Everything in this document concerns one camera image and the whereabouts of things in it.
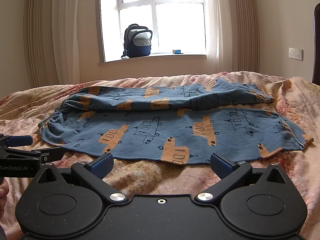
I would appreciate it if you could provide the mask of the person left hand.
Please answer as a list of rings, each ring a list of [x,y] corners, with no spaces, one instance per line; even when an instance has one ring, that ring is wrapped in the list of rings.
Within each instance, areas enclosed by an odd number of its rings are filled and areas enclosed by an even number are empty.
[[[7,195],[9,193],[9,183],[4,178],[0,185],[0,218],[4,215],[4,208],[7,203]]]

